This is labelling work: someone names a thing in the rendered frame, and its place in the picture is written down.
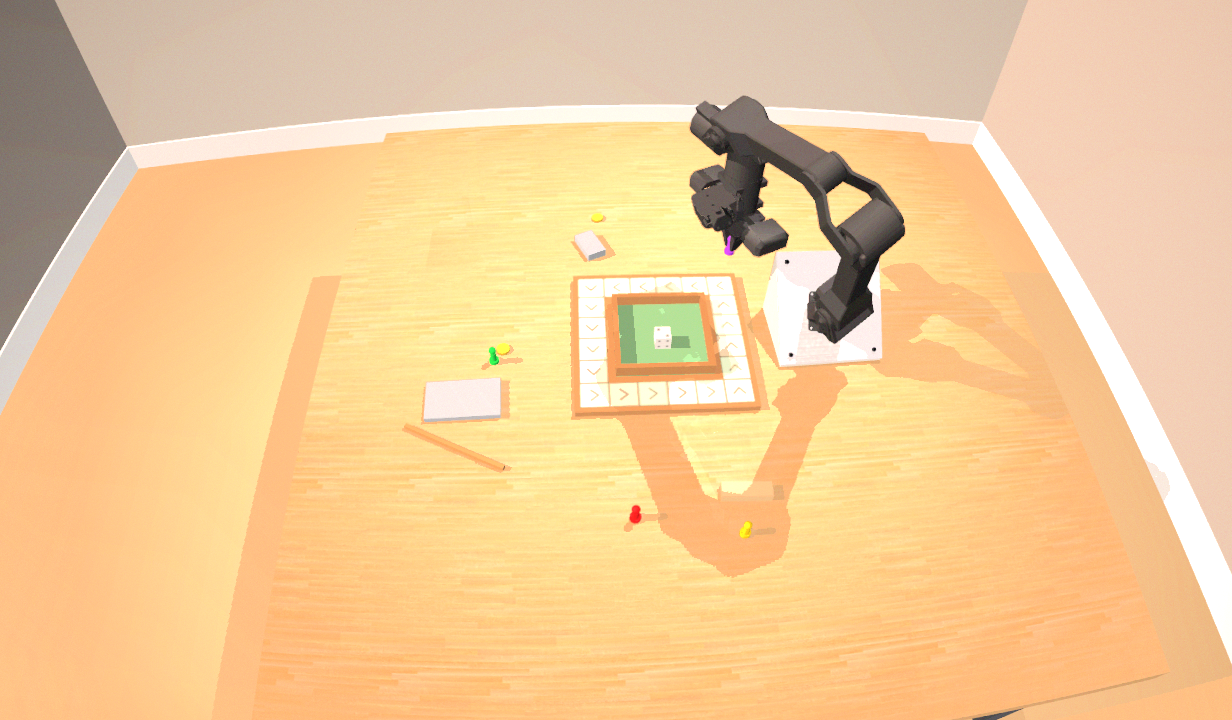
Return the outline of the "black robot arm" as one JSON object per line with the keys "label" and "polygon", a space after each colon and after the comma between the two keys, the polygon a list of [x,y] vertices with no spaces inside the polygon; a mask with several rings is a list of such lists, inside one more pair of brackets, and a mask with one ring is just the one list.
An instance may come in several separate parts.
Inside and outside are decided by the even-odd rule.
{"label": "black robot arm", "polygon": [[[875,313],[869,281],[885,252],[907,234],[898,206],[885,187],[854,173],[835,150],[821,149],[772,123],[756,99],[743,95],[726,108],[700,102],[690,129],[718,157],[727,152],[724,173],[734,181],[761,181],[764,164],[770,163],[802,182],[804,191],[814,198],[821,231],[837,250],[840,263],[835,275],[809,293],[808,330],[825,334],[827,340],[837,345],[855,327],[866,322],[869,314]],[[871,200],[835,227],[827,194],[841,182],[869,194]],[[724,190],[724,184],[712,184],[692,194],[692,208],[703,229],[719,232],[729,228],[732,222],[743,222],[743,200],[740,194]]]}

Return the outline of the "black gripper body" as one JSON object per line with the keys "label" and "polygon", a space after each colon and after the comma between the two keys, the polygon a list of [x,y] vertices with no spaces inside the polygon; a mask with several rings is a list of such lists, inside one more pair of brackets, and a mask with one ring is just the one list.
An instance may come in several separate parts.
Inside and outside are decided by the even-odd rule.
{"label": "black gripper body", "polygon": [[712,186],[712,184],[724,184],[724,190],[731,194],[743,197],[743,222],[736,223],[740,231],[740,242],[747,247],[748,252],[752,252],[754,256],[763,258],[770,254],[770,252],[776,252],[779,249],[786,249],[788,245],[788,232],[784,231],[775,219],[766,219],[761,211],[763,198],[761,187],[768,186],[768,179],[763,176],[761,181],[756,182],[738,182],[734,179],[727,176],[724,173],[724,166],[715,164],[703,169],[694,170],[692,178],[690,178],[689,186],[692,187],[694,192],[700,192],[703,187]]}

